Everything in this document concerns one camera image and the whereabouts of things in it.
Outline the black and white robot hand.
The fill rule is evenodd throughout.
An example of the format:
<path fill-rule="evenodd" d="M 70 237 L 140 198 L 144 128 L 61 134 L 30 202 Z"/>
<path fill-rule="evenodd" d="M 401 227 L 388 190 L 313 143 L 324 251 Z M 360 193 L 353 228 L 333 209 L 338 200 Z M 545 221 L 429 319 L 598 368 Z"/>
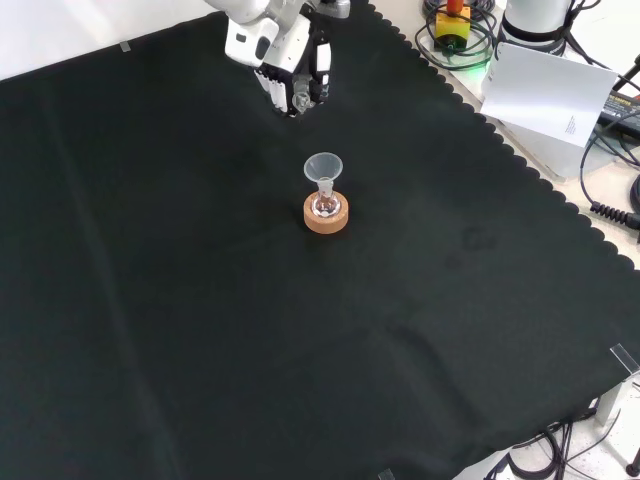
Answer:
<path fill-rule="evenodd" d="M 331 64 L 327 35 L 307 16 L 299 15 L 254 74 L 275 111 L 297 117 L 328 99 Z"/>

